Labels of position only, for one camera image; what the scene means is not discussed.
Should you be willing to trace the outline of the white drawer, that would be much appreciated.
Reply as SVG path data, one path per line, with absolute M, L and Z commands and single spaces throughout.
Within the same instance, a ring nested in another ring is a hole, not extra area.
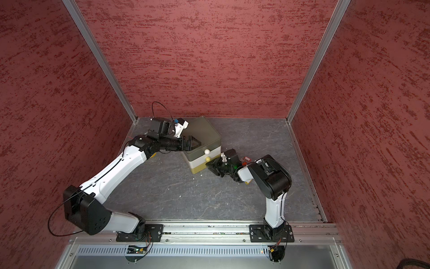
M 188 161 L 188 164 L 191 169 L 194 169 L 198 167 L 199 165 L 206 164 L 207 162 L 218 158 L 221 155 L 221 147 L 215 148 L 214 150 L 211 150 L 209 154 L 203 154 L 199 158 L 196 158 L 195 160 Z

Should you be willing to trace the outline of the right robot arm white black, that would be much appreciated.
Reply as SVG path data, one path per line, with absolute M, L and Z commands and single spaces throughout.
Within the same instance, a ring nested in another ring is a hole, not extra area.
M 230 149 L 209 161 L 206 167 L 219 177 L 230 176 L 235 182 L 248 184 L 255 181 L 266 197 L 264 236 L 270 241 L 287 236 L 284 203 L 286 194 L 292 186 L 292 177 L 283 165 L 271 155 L 256 161 L 241 160 L 236 151 Z

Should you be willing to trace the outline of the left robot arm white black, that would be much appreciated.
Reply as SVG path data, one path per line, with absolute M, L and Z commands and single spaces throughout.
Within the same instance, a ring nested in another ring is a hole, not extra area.
M 88 235 L 100 232 L 124 234 L 135 241 L 144 240 L 145 220 L 132 213 L 119 213 L 104 207 L 113 190 L 135 168 L 160 151 L 191 151 L 201 143 L 193 136 L 183 136 L 188 122 L 152 118 L 150 129 L 125 144 L 121 154 L 96 176 L 79 187 L 69 186 L 63 193 L 66 220 Z

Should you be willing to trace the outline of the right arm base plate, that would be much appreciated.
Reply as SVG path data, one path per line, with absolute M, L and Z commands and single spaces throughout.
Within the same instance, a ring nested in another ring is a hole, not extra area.
M 291 225 L 277 228 L 270 225 L 249 225 L 250 241 L 253 243 L 293 243 L 295 241 Z

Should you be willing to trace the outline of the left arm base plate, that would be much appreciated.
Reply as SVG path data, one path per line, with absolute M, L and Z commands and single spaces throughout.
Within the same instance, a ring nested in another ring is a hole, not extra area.
M 164 226 L 162 224 L 139 224 L 133 232 L 117 232 L 117 242 L 160 242 Z

